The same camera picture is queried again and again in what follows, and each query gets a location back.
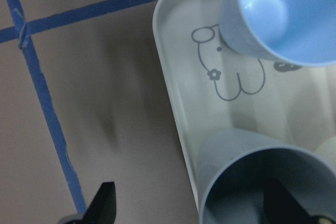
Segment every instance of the light blue plastic cup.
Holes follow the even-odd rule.
[[[336,63],[336,0],[224,0],[219,29],[243,55],[310,67]]]

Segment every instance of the floor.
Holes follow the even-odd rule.
[[[155,0],[121,0],[129,6],[77,22],[57,14],[108,0],[19,1],[27,47],[0,0],[0,223],[57,223],[83,210],[54,145],[58,122],[86,206],[115,181],[117,224],[197,223],[152,34]],[[32,45],[48,87],[38,92],[26,61]],[[50,102],[47,91],[56,119],[39,102]]]

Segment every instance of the blue painter's tape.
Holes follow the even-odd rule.
[[[17,34],[14,26],[0,30],[0,43],[13,39],[17,39]]]
[[[78,9],[69,10],[64,13],[28,22],[26,36],[153,1],[157,0],[106,0]],[[13,35],[6,35],[6,32],[7,30],[0,30],[0,43],[17,38],[13,37]]]
[[[39,102],[41,104],[51,138],[60,160],[65,178],[67,180],[73,201],[78,212],[86,211],[86,204],[82,195],[81,187],[75,170],[67,155],[66,141],[54,111],[49,89],[41,72],[40,64],[33,45],[33,41],[26,31],[24,12],[19,0],[7,0],[15,24],[16,37],[19,38],[19,47],[23,50],[30,75],[32,77]]]

